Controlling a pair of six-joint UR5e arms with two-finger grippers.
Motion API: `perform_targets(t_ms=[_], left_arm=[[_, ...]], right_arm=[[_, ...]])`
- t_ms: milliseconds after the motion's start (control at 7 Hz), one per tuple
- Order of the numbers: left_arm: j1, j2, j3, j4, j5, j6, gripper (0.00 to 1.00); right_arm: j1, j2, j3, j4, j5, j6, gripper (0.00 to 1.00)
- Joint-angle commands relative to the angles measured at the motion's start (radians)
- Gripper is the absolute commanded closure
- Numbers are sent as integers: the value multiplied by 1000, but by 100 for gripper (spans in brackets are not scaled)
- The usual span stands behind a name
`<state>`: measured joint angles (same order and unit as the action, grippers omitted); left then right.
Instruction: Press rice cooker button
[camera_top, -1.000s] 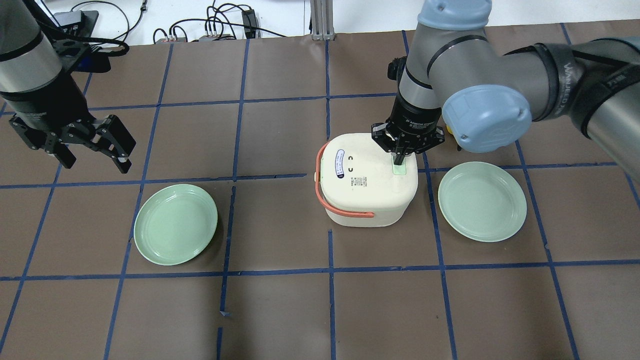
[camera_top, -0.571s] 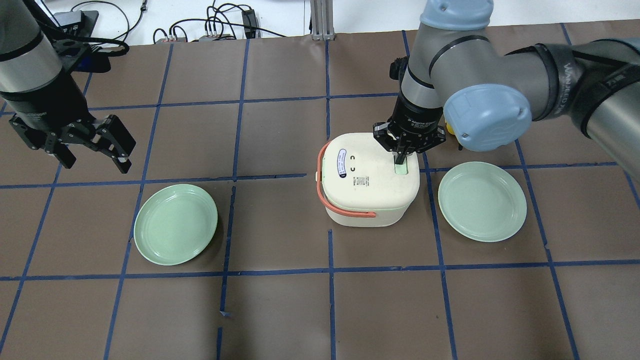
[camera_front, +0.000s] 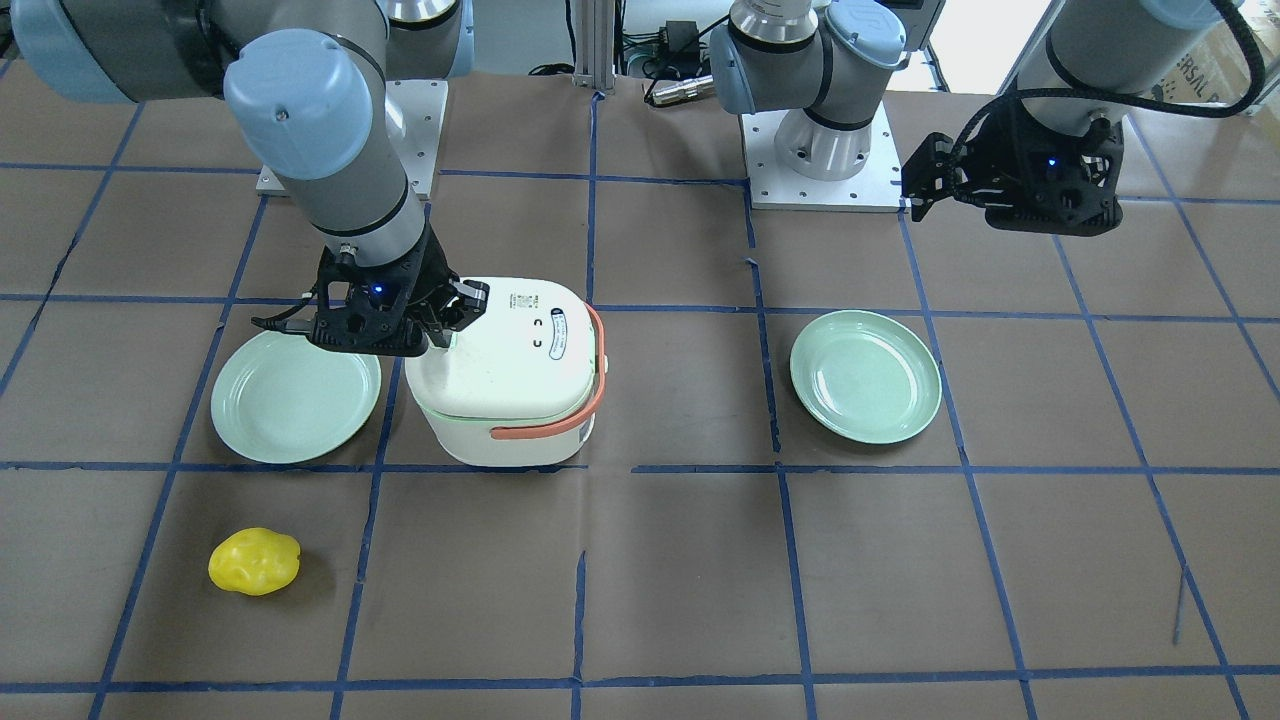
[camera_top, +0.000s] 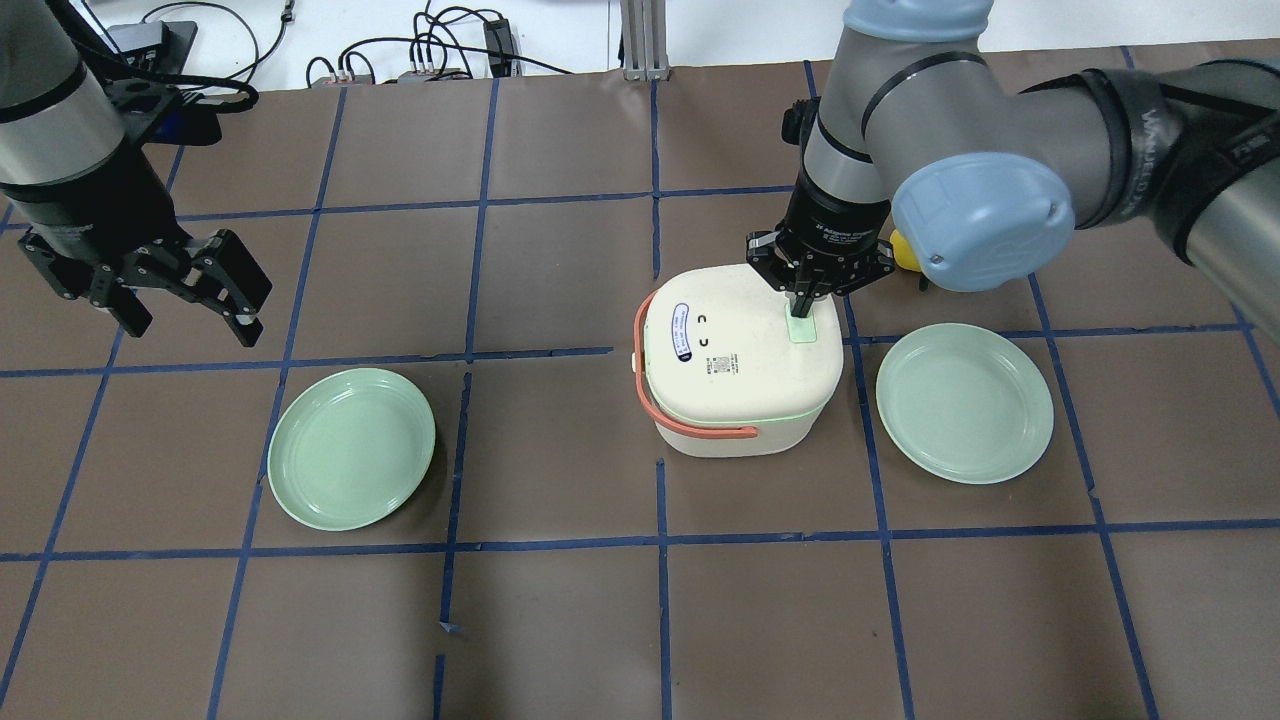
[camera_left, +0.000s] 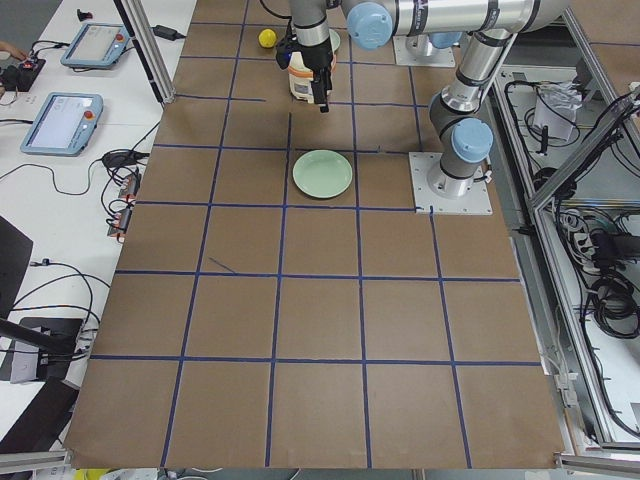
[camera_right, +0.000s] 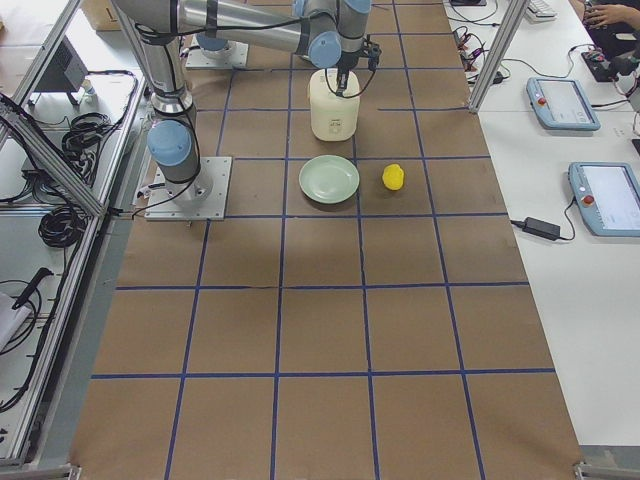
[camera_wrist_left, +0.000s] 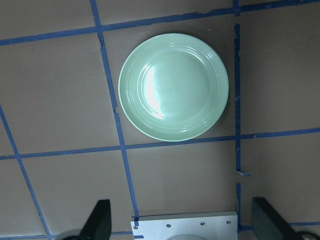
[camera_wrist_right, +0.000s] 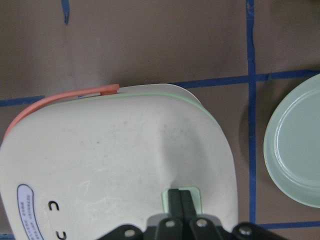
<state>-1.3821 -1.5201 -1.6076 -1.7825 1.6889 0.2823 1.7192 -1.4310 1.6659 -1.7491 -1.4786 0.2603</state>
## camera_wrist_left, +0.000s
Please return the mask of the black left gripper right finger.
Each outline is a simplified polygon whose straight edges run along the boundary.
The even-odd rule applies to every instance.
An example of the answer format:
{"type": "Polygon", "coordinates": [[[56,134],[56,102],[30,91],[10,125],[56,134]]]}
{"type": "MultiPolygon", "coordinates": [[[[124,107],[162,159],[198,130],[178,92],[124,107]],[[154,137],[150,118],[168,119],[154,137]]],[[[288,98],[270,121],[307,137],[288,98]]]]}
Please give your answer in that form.
{"type": "Polygon", "coordinates": [[[296,232],[263,197],[253,197],[251,226],[258,240],[296,240],[296,232]]]}

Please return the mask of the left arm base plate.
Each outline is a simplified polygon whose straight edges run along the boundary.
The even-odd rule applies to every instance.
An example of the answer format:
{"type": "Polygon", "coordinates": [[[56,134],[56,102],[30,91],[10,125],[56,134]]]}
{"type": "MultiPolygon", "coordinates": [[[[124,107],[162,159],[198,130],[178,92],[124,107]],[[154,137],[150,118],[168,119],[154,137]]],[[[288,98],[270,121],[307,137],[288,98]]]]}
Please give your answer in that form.
{"type": "Polygon", "coordinates": [[[130,222],[136,240],[237,240],[235,211],[141,216],[130,222]]]}

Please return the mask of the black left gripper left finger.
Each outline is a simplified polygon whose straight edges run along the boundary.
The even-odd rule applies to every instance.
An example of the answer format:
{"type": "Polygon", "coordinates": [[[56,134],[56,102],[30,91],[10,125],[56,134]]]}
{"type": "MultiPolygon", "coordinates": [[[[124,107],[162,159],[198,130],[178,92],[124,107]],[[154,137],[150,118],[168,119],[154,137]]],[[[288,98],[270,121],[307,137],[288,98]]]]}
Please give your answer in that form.
{"type": "Polygon", "coordinates": [[[109,240],[111,236],[111,203],[98,200],[89,218],[78,234],[80,240],[109,240]]]}

